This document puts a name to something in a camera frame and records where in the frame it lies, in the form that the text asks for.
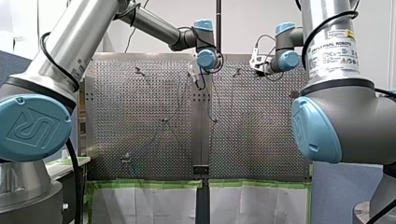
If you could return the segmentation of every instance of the silver cylinder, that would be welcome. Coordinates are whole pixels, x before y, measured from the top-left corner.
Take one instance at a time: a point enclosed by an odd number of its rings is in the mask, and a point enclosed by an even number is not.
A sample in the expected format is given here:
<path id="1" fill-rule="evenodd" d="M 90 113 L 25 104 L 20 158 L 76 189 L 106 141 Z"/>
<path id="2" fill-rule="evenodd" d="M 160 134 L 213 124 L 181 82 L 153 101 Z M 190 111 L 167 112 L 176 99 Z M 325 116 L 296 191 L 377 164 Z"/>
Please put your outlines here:
<path id="1" fill-rule="evenodd" d="M 73 1 L 46 42 L 54 61 L 80 80 L 119 9 L 119 0 Z M 24 74 L 14 77 L 34 82 L 75 101 L 73 82 L 40 50 Z"/>
<path id="2" fill-rule="evenodd" d="M 0 209 L 44 195 L 50 185 L 43 161 L 1 163 Z"/>
<path id="3" fill-rule="evenodd" d="M 355 0 L 303 0 L 304 40 L 324 20 L 351 10 Z M 352 19 L 335 19 L 318 32 L 305 55 L 308 86 L 341 78 L 363 78 L 359 71 Z"/>
<path id="4" fill-rule="evenodd" d="M 131 3 L 130 7 L 136 7 L 135 4 Z M 175 45 L 180 37 L 180 31 L 175 26 L 143 7 L 136 7 L 133 13 L 121 18 L 121 20 L 170 46 Z"/>
<path id="5" fill-rule="evenodd" d="M 54 182 L 46 194 L 22 203 L 0 207 L 0 223 L 62 224 L 62 184 Z"/>

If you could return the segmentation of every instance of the robotic arm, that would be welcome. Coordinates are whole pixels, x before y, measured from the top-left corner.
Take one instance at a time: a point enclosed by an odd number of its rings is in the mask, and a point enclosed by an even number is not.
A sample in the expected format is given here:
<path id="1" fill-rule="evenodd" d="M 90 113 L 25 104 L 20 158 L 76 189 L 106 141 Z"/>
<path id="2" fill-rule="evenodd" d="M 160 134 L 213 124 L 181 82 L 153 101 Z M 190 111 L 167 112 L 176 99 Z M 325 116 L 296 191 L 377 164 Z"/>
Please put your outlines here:
<path id="1" fill-rule="evenodd" d="M 265 76 L 289 71 L 299 64 L 293 49 L 303 47 L 308 83 L 291 107 L 298 148 L 312 161 L 384 165 L 374 197 L 357 206 L 354 223 L 396 223 L 396 94 L 361 76 L 352 26 L 359 1 L 301 2 L 304 29 L 280 24 L 276 56 L 253 65 Z"/>

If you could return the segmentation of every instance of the robot end effector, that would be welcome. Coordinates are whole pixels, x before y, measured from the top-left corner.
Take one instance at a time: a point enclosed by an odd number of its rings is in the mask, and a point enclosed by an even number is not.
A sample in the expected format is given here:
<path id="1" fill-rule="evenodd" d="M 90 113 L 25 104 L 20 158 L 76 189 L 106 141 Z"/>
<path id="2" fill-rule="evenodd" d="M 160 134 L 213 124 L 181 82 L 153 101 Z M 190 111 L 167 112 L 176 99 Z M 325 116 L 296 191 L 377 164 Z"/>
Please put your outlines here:
<path id="1" fill-rule="evenodd" d="M 262 77 L 292 70 L 300 63 L 300 56 L 294 51 L 294 48 L 303 45 L 303 29 L 296 28 L 293 22 L 283 22 L 276 27 L 275 57 L 259 55 L 259 43 L 256 43 L 249 62 L 250 67 Z"/>

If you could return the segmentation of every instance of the green tape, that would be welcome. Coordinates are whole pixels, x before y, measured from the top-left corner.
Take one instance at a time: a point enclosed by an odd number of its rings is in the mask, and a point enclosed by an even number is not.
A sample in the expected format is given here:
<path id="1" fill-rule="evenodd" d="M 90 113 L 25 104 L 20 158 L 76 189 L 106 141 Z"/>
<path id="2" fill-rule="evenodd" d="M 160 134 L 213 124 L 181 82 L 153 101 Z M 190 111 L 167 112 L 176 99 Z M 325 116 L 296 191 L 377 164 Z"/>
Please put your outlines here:
<path id="1" fill-rule="evenodd" d="M 308 199 L 306 202 L 306 224 L 311 224 L 312 185 L 311 185 L 311 183 L 305 183 L 305 184 L 307 186 L 306 189 L 308 189 L 308 192 L 307 192 Z"/>
<path id="2" fill-rule="evenodd" d="M 314 175 L 314 164 L 309 164 L 309 176 Z"/>
<path id="3" fill-rule="evenodd" d="M 262 187 L 274 189 L 308 189 L 306 183 L 291 183 L 263 180 L 209 180 L 211 188 L 241 188 L 241 187 Z"/>
<path id="4" fill-rule="evenodd" d="M 89 181 L 88 186 L 96 189 L 199 189 L 202 181 L 153 181 L 122 179 L 114 181 Z"/>

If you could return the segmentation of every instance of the pegboard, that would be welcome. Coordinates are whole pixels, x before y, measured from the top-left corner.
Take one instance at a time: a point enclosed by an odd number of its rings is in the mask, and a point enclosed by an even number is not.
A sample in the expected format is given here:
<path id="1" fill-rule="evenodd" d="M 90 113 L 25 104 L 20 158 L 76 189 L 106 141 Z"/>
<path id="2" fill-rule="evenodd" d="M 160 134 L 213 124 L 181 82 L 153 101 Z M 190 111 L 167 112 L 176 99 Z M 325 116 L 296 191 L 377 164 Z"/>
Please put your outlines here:
<path id="1" fill-rule="evenodd" d="M 306 181 L 310 162 L 294 144 L 290 121 L 305 71 L 300 66 L 257 77 L 249 58 L 227 55 L 213 77 L 212 112 L 218 122 L 211 125 L 210 177 Z"/>
<path id="2" fill-rule="evenodd" d="M 309 162 L 294 145 L 290 125 L 290 93 L 304 86 L 304 70 L 272 82 L 254 74 L 248 55 L 226 58 L 203 91 L 211 106 L 201 112 L 210 119 L 197 125 L 190 55 L 96 55 L 86 77 L 89 178 L 192 179 L 192 133 L 199 126 L 209 131 L 202 142 L 210 148 L 198 156 L 209 158 L 211 178 L 305 181 Z"/>
<path id="3" fill-rule="evenodd" d="M 86 77 L 90 179 L 191 179 L 190 60 L 174 54 L 94 58 Z"/>

